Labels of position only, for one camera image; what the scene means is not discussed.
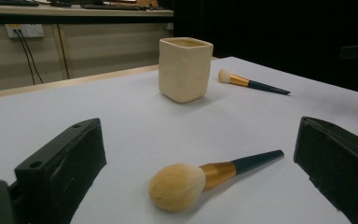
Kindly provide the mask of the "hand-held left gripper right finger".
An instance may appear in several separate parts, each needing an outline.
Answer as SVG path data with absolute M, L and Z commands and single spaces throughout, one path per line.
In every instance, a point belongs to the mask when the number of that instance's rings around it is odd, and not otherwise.
M 301 119 L 294 162 L 351 224 L 358 224 L 358 136 L 336 124 Z

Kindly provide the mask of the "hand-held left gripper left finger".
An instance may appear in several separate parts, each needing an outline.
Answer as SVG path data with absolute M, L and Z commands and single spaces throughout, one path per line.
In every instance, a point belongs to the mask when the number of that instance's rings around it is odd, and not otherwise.
M 70 224 L 106 164 L 101 121 L 70 126 L 15 168 L 22 216 L 29 224 Z

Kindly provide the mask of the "large makeup brush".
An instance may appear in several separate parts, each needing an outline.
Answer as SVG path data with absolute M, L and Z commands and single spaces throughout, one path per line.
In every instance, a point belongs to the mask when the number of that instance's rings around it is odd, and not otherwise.
M 181 212 L 192 206 L 203 191 L 213 189 L 229 179 L 254 170 L 284 156 L 274 150 L 233 161 L 195 166 L 176 163 L 162 168 L 149 181 L 148 196 L 159 209 Z

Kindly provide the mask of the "small makeup brush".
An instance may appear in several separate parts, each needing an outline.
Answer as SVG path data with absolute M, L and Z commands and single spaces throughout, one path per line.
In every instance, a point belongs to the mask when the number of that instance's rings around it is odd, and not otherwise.
M 290 91 L 286 91 L 286 90 L 283 90 L 283 89 L 280 89 L 277 87 L 270 86 L 268 84 L 260 83 L 260 82 L 257 82 L 257 81 L 251 80 L 251 79 L 247 79 L 245 77 L 240 77 L 240 76 L 234 75 L 225 69 L 221 69 L 218 72 L 218 80 L 221 83 L 242 86 L 242 87 L 255 89 L 255 90 L 259 90 L 259 91 L 273 92 L 273 93 L 278 93 L 278 94 L 282 94 L 282 95 L 290 94 Z

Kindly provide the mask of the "beige square cup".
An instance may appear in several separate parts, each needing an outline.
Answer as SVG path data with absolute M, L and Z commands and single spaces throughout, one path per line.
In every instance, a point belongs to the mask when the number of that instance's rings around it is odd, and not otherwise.
M 213 44 L 191 37 L 159 40 L 158 88 L 185 104 L 202 98 L 207 91 Z

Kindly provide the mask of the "white table cover sheet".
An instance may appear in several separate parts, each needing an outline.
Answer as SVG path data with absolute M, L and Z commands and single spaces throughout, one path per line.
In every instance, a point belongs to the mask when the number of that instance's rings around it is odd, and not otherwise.
M 0 97 L 0 179 L 70 125 L 97 118 L 107 164 L 73 224 L 350 224 L 293 160 L 300 120 L 323 119 L 358 135 L 358 92 L 234 57 L 212 72 L 280 88 L 279 93 L 223 84 L 177 104 L 160 94 L 156 72 Z M 149 200 L 150 177 L 176 162 L 202 165 L 279 149 L 283 157 L 204 192 L 182 213 Z

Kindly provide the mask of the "light wooden table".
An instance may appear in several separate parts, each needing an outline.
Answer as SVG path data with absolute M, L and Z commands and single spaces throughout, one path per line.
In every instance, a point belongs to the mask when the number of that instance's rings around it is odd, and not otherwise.
M 121 70 L 121 71 L 116 71 L 116 72 L 103 73 L 103 74 L 98 74 L 98 75 L 93 75 L 93 76 L 88 76 L 88 77 L 71 78 L 71 79 L 66 79 L 66 80 L 49 82 L 49 83 L 45 83 L 45 84 L 2 90 L 2 91 L 0 91 L 0 97 L 22 94 L 22 93 L 27 93 L 27 92 L 32 92 L 32 91 L 58 89 L 58 88 L 67 87 L 67 86 L 89 83 L 92 81 L 100 81 L 100 80 L 116 78 L 116 77 L 138 75 L 138 74 L 142 74 L 142 73 L 146 73 L 146 72 L 154 72 L 154 71 L 158 71 L 158 64 L 136 67 L 136 68 L 126 69 L 126 70 Z

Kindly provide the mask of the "light wooden shelf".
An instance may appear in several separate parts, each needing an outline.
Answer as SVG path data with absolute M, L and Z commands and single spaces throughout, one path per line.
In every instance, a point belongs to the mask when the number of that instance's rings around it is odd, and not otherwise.
M 171 10 L 102 10 L 84 9 L 82 7 L 16 7 L 0 6 L 0 14 L 26 15 L 26 16 L 108 16 L 108 17 L 169 17 L 173 16 Z

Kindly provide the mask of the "white wall socket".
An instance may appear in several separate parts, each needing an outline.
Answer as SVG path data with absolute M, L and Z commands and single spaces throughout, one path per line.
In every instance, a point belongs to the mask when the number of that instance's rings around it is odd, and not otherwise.
M 5 27 L 9 38 L 16 38 L 18 33 L 30 38 L 45 36 L 41 24 L 6 24 Z

